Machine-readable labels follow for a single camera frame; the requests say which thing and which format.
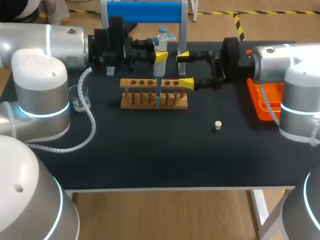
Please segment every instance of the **black tabletop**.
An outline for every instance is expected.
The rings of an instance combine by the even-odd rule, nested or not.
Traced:
[[[243,42],[241,50],[279,42]],[[176,47],[171,43],[170,50]],[[189,43],[190,50],[218,50],[220,42]],[[167,78],[177,74],[167,61]],[[210,78],[205,62],[186,65],[189,77]],[[69,85],[81,72],[69,72]],[[153,67],[133,73],[117,67],[114,77],[93,72],[86,79],[96,120],[93,140],[75,152],[34,150],[65,189],[295,186],[318,165],[320,149],[290,141],[273,122],[258,119],[246,83],[221,90],[189,91],[188,110],[120,109],[120,78],[152,78]],[[10,79],[1,101],[15,101]],[[214,131],[215,121],[222,128]],[[85,113],[72,113],[68,132],[46,146],[69,148],[91,131]]]

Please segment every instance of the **white spiral cable wrap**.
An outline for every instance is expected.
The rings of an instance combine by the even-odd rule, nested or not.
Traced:
[[[277,118],[277,116],[275,115],[274,111],[272,110],[271,106],[270,106],[270,103],[269,103],[269,100],[268,100],[268,97],[267,97],[267,94],[266,94],[266,91],[265,91],[265,88],[264,88],[264,85],[261,84],[260,85],[260,89],[261,89],[261,93],[262,93],[262,96],[263,96],[263,100],[264,100],[264,103],[266,105],[266,108],[268,109],[271,117],[273,118],[274,122],[279,126],[279,119]]]
[[[82,73],[82,75],[79,78],[79,82],[78,82],[79,99],[80,99],[80,102],[82,103],[82,105],[84,107],[84,110],[88,114],[88,117],[89,117],[90,122],[91,122],[91,133],[88,136],[88,138],[84,142],[80,143],[79,145],[71,147],[71,148],[66,148],[66,149],[59,149],[59,148],[53,148],[53,147],[49,147],[49,146],[42,146],[42,145],[38,145],[38,144],[27,143],[26,145],[29,148],[40,149],[40,150],[44,150],[44,151],[48,151],[48,152],[52,152],[52,153],[57,153],[57,154],[64,154],[64,153],[70,153],[70,152],[76,151],[76,150],[84,147],[85,145],[87,145],[92,140],[92,138],[94,137],[94,135],[96,133],[96,121],[95,121],[95,118],[92,115],[92,113],[91,113],[91,111],[90,111],[90,109],[89,109],[89,107],[88,107],[88,105],[86,103],[86,100],[84,98],[83,91],[82,91],[83,82],[84,82],[86,76],[91,72],[92,72],[92,69],[91,69],[91,67],[89,67],[87,70],[85,70]]]

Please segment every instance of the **orange tray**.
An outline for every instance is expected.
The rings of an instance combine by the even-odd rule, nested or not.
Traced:
[[[264,97],[261,93],[260,85],[254,84],[252,79],[250,78],[246,81],[246,84],[249,88],[253,105],[259,119],[262,121],[273,121],[267,109]],[[264,84],[263,86],[273,112],[275,113],[276,117],[280,119],[281,102],[282,96],[284,94],[284,84],[270,83]]]

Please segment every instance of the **small white cap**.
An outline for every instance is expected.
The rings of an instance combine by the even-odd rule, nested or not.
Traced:
[[[215,129],[219,130],[219,129],[221,128],[221,126],[222,126],[222,122],[216,121],[216,122],[214,123],[214,125],[215,125]]]

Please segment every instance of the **blue bar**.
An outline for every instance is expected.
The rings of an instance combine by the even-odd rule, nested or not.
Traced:
[[[154,1],[108,1],[110,16],[123,17],[127,24],[179,24],[181,23],[181,2]]]

